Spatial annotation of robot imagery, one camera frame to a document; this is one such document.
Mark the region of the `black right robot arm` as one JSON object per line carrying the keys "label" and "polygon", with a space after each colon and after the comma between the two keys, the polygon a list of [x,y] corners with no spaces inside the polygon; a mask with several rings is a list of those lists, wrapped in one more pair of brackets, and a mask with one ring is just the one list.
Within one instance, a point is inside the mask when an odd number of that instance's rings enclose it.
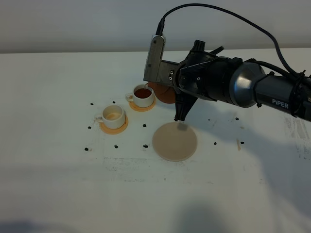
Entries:
{"label": "black right robot arm", "polygon": [[266,62],[220,57],[219,47],[205,51],[195,40],[178,71],[175,121],[184,121],[197,99],[222,101],[242,108],[266,105],[307,121],[311,119],[311,80]]}

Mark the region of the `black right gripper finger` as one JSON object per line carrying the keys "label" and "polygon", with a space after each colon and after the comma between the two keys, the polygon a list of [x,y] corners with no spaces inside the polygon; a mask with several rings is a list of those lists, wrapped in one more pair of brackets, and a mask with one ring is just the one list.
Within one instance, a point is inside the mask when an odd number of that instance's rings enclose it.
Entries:
{"label": "black right gripper finger", "polygon": [[197,101],[197,97],[187,93],[175,95],[175,121],[184,121],[188,112]]}
{"label": "black right gripper finger", "polygon": [[204,58],[205,55],[205,42],[195,40],[194,45],[189,52],[189,58]]}

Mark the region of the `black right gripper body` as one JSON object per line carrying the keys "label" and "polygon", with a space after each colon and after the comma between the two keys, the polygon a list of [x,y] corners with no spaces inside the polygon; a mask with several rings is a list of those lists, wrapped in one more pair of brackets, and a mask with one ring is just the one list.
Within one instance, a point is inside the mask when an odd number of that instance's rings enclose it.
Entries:
{"label": "black right gripper body", "polygon": [[217,52],[189,52],[177,72],[176,101],[216,100],[207,91],[207,82],[210,78],[207,68],[216,59],[218,59]]}

